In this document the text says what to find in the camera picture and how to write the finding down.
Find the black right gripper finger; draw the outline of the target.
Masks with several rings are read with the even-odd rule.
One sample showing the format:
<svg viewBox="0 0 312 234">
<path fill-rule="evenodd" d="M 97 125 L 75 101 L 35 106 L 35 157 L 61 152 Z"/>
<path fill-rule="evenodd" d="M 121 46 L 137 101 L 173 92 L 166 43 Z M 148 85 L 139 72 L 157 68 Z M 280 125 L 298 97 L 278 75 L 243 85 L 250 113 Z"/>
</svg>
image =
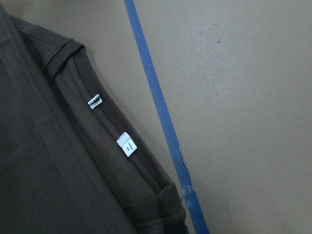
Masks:
<svg viewBox="0 0 312 234">
<path fill-rule="evenodd" d="M 167 222 L 163 225 L 164 234 L 189 234 L 188 226 L 185 220 L 177 222 Z"/>
</svg>

